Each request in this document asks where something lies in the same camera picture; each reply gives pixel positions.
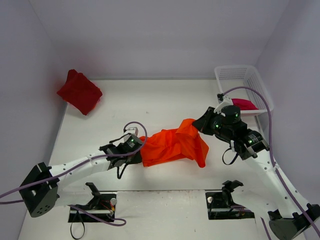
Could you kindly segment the folded dark red t shirt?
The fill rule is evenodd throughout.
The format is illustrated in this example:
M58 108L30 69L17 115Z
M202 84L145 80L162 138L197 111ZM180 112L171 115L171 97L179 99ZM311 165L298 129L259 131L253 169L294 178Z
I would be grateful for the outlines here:
M67 103L77 108L87 116L103 96L102 91L92 83L83 73L70 69L65 84L57 94Z

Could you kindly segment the white plastic basket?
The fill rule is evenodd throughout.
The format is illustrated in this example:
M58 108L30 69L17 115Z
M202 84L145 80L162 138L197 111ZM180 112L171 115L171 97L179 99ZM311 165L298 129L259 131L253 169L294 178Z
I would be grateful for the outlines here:
M252 65L224 65L214 69L219 91L224 93L232 88L227 95L232 99L248 100L257 110L242 110L242 116L258 116L267 112L263 100L253 90L259 92L268 104L269 110L274 109L273 101L263 83L258 70Z

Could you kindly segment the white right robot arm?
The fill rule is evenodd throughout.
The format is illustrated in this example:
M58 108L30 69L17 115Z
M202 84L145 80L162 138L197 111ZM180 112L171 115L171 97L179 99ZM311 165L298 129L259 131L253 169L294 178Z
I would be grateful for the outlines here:
M244 163L251 167L267 188L270 200L246 189L238 180L227 180L221 189L222 202L241 205L255 216L268 220L279 240L292 240L320 218L320 206L310 204L291 184L280 166L270 156L271 148L263 136L241 120L240 109L229 105L216 113L209 107L192 125L202 134L228 143Z

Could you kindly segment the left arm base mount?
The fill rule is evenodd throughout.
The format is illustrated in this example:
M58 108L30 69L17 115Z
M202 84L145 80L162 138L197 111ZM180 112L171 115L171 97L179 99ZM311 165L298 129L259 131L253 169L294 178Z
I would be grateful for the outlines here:
M117 192L116 191L99 191L92 183L87 182L86 187L91 191L89 202L85 205L77 204L76 207L88 212L89 214L102 219L106 222L113 223L116 212ZM74 208L69 209L69 223L98 223L99 221Z

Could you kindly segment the orange t shirt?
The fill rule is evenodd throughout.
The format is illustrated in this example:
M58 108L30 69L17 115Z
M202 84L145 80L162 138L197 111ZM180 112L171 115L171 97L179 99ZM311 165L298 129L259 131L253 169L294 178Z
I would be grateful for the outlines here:
M178 128L163 129L150 137L141 136L140 140L146 141L140 150L143 166L151 167L189 159L195 161L200 168L204 168L209 146L193 126L194 121L192 118L187 118Z

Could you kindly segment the magenta t shirt in basket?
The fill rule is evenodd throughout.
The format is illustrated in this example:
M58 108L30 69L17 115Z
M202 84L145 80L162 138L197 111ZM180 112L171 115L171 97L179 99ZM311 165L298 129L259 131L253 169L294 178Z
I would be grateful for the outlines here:
M241 98L233 98L233 105L240 108L241 111L255 111L258 108L249 100L241 99Z

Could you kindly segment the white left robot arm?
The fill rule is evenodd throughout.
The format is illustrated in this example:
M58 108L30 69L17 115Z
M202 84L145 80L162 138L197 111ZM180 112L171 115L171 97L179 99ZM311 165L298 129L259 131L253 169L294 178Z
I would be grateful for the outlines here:
M98 153L60 165L36 164L21 184L19 193L31 217L38 218L53 207L81 205L89 210L100 204L97 188L87 182L79 190L69 187L88 176L109 171L120 166L142 162L141 148L144 142L132 133L122 136L123 142L113 141L99 147Z

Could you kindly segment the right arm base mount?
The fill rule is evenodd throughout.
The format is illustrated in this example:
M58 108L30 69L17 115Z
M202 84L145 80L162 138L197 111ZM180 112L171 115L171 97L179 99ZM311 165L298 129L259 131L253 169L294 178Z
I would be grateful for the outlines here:
M209 220L243 220L254 219L255 214L242 205L233 201L231 193L242 187L238 180L227 180L222 184L221 190L205 192L207 216Z

